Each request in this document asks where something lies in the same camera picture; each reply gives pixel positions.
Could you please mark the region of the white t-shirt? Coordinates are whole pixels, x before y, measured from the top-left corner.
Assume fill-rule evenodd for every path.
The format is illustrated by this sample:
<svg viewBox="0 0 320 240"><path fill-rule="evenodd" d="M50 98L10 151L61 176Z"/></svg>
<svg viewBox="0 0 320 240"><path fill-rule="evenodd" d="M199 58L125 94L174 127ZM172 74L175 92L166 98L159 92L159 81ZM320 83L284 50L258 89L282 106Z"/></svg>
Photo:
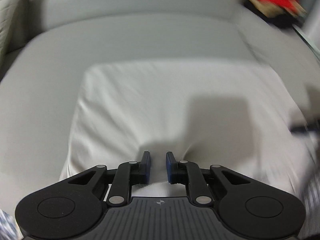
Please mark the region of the white t-shirt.
<svg viewBox="0 0 320 240"><path fill-rule="evenodd" d="M151 154L145 196L176 196L165 155L222 165L299 195L316 167L317 142L289 127L304 117L269 66L213 60L100 64L85 71L61 179Z"/></svg>

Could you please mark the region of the houndstooth patterned fabric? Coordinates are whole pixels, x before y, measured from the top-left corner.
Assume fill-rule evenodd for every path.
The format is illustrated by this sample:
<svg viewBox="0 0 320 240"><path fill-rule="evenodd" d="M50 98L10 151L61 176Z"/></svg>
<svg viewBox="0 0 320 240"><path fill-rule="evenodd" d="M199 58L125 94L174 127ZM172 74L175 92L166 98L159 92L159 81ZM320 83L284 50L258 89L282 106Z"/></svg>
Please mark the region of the houndstooth patterned fabric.
<svg viewBox="0 0 320 240"><path fill-rule="evenodd" d="M319 171L311 177L302 200L306 209L306 219L299 238L319 239Z"/></svg>

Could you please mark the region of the glass side table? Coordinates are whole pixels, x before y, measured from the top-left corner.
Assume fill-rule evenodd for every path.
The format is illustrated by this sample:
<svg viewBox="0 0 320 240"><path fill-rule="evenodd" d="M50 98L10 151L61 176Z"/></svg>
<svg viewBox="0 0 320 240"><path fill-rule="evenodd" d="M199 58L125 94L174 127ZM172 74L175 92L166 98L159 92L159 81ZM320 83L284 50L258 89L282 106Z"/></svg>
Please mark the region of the glass side table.
<svg viewBox="0 0 320 240"><path fill-rule="evenodd" d="M307 45L307 47L312 51L317 61L320 61L319 57L319 49L316 44L307 37L307 35L302 31L302 29L298 26L298 24L293 24L292 29L296 32L296 34L301 38L301 40Z"/></svg>

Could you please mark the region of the black folded garment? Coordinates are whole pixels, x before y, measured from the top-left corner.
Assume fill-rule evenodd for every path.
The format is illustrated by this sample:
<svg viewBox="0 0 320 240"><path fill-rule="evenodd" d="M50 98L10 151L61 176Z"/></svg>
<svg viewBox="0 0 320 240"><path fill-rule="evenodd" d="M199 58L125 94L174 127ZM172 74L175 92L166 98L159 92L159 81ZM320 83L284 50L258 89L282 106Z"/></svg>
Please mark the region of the black folded garment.
<svg viewBox="0 0 320 240"><path fill-rule="evenodd" d="M259 11L249 0L245 0L242 5L269 25L274 25L279 29L291 29L293 25L299 25L299 20L290 15L288 12L280 13L277 16L267 17L261 11Z"/></svg>

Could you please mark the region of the tan folded garment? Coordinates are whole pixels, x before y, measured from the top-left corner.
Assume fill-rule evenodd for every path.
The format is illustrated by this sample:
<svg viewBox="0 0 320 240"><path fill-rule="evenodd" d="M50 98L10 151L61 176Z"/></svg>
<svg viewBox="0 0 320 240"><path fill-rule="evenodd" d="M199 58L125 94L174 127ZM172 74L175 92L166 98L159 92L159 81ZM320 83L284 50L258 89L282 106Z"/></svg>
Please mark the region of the tan folded garment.
<svg viewBox="0 0 320 240"><path fill-rule="evenodd" d="M259 2L258 0L249 0L253 5L261 11L265 16L272 17L277 16L280 13L288 12L293 17L297 18L298 16L305 16L306 10L300 5L299 1L296 5L296 8L298 11L296 13L292 12L289 9L281 8L273 3L270 2Z"/></svg>

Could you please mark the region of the blue white patterned rug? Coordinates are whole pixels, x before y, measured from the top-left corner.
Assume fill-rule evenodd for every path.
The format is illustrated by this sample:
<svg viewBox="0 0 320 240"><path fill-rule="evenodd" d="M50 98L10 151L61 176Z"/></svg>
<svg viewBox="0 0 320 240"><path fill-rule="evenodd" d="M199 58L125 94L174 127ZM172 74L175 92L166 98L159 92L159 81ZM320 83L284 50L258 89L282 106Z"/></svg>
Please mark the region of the blue white patterned rug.
<svg viewBox="0 0 320 240"><path fill-rule="evenodd" d="M23 236L17 226L15 219L0 210L0 239L1 240L18 240Z"/></svg>

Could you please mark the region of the grey sofa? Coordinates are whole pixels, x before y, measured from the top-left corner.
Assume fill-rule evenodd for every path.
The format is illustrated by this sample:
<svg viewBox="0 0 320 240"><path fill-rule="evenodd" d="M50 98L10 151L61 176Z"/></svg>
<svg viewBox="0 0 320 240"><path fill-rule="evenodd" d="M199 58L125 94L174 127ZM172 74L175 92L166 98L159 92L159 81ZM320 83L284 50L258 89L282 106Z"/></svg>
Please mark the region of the grey sofa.
<svg viewBox="0 0 320 240"><path fill-rule="evenodd" d="M1 81L1 209L9 214L24 196L62 180L79 88L96 65L261 64L278 74L304 119L319 113L313 53L239 0L29 0L29 28Z"/></svg>

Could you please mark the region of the front grey cushion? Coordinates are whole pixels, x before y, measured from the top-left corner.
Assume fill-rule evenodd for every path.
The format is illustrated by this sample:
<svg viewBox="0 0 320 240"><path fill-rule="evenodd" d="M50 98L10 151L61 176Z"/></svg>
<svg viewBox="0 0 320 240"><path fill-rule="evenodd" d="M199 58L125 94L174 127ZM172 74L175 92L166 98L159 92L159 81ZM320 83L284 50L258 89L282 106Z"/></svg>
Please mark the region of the front grey cushion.
<svg viewBox="0 0 320 240"><path fill-rule="evenodd" d="M1 0L1 63L27 42L28 0Z"/></svg>

